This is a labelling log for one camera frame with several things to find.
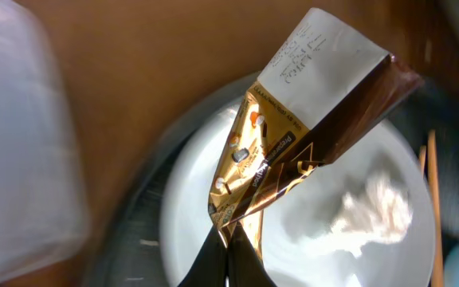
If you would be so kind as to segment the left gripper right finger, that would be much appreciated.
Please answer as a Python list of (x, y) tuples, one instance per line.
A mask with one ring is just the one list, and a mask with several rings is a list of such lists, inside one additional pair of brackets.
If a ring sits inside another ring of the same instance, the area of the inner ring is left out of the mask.
[(228, 246), (228, 276), (230, 287), (276, 287), (240, 223)]

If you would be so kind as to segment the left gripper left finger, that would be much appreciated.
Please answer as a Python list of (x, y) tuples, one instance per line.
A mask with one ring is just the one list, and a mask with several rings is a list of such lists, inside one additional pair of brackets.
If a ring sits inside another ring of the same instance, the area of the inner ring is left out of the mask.
[(226, 266), (226, 247), (218, 230), (213, 226), (178, 287), (225, 287)]

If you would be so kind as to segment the grey plate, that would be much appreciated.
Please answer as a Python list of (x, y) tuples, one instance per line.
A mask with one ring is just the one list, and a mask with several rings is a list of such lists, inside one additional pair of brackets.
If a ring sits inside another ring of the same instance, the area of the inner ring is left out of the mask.
[[(186, 276), (212, 226), (208, 192), (238, 106), (233, 101), (206, 118), (186, 142), (167, 180), (159, 242), (172, 286)], [(413, 219), (404, 239), (355, 248), (333, 238), (328, 229), (343, 195), (361, 194), (366, 181), (380, 172), (406, 188)], [(264, 213), (263, 261), (279, 286), (425, 286), (434, 249), (433, 208), (418, 160), (388, 121)]]

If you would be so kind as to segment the white tissue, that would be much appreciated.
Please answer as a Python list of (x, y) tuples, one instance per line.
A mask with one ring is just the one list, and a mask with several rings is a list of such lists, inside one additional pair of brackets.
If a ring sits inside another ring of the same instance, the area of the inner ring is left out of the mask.
[(368, 243), (390, 245), (404, 239), (413, 220), (407, 189), (388, 173), (370, 175), (359, 195), (347, 192), (331, 224), (338, 250), (358, 258)]

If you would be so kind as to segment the gold brown snack wrapper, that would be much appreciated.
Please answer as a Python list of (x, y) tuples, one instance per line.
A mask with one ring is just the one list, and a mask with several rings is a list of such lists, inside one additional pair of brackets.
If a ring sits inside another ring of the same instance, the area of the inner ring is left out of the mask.
[(244, 98), (219, 159), (208, 213), (224, 244), (245, 218), (334, 163), (422, 85), (409, 65), (336, 16), (310, 9)]

